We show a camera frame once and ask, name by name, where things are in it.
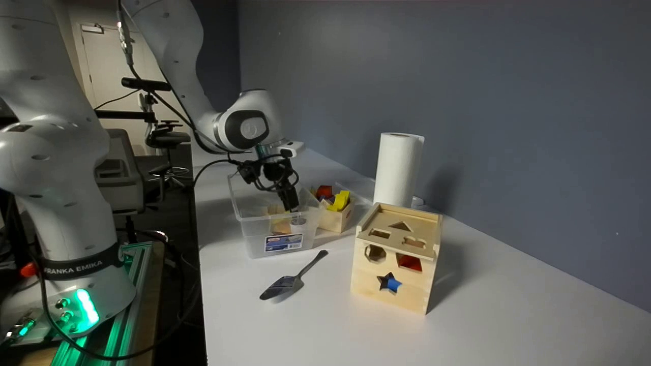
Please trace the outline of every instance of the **paper towel roll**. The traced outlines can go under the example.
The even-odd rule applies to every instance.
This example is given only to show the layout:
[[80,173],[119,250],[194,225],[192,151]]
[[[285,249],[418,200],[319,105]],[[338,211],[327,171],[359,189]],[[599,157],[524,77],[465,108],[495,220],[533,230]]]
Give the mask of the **paper towel roll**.
[[425,137],[383,133],[372,201],[411,207]]

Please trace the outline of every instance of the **red shape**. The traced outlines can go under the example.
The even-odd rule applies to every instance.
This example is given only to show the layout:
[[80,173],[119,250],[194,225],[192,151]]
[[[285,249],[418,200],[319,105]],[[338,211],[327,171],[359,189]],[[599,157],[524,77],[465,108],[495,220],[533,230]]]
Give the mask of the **red shape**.
[[35,263],[25,265],[21,270],[21,277],[29,279],[29,277],[37,277],[37,267]]
[[334,200],[334,193],[331,193],[331,185],[319,185],[318,191],[316,191],[316,197],[321,201],[331,201]]
[[400,267],[423,272],[422,261],[408,255],[398,255]]

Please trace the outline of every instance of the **green light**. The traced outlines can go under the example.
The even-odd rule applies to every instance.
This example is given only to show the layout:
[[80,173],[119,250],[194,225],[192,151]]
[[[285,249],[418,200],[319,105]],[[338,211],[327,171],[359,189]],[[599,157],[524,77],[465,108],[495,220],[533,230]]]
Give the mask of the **green light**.
[[19,338],[25,338],[32,328],[37,326],[37,321],[29,321],[21,328]]
[[85,289],[77,289],[77,300],[82,301],[82,308],[85,311],[85,319],[89,324],[98,324],[100,316],[95,311],[95,305],[94,301],[89,300],[88,291]]
[[85,289],[73,291],[61,305],[65,314],[59,318],[59,326],[69,335],[85,333],[100,321],[92,294]]

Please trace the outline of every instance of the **wooden box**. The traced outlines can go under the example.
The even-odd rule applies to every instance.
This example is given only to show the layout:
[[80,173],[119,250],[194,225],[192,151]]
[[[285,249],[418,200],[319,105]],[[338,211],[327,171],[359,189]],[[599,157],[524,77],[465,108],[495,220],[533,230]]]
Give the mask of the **wooden box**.
[[352,294],[427,314],[441,220],[437,213],[376,203],[356,226]]
[[319,234],[342,234],[351,220],[352,205],[346,205],[342,211],[330,211],[325,203],[319,205]]

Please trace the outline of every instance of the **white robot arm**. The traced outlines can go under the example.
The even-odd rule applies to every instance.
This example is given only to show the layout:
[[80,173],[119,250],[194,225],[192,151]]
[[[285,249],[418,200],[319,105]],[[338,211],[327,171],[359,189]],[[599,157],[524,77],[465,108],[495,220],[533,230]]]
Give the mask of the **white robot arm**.
[[[83,98],[47,3],[0,3],[0,98],[19,116],[0,133],[0,187],[35,222],[47,305],[69,335],[130,305],[112,209],[94,170],[108,137]],[[42,310],[38,288],[9,297],[2,332]]]
[[[197,137],[244,151],[276,129],[267,92],[248,92],[219,114],[196,73],[202,22],[190,0],[124,0]],[[35,222],[46,300],[59,328],[75,338],[127,310],[137,289],[121,268],[112,209],[94,171],[108,135],[82,95],[49,0],[0,0],[0,98],[19,116],[0,131],[0,187]],[[0,332],[42,310],[38,288],[0,305]]]
[[[247,151],[272,138],[276,116],[267,92],[247,92],[223,114],[204,95],[197,79],[204,27],[190,0],[123,0],[123,10],[142,34],[163,76],[196,124],[197,138],[226,151]],[[128,56],[128,35],[123,38],[123,47]]]

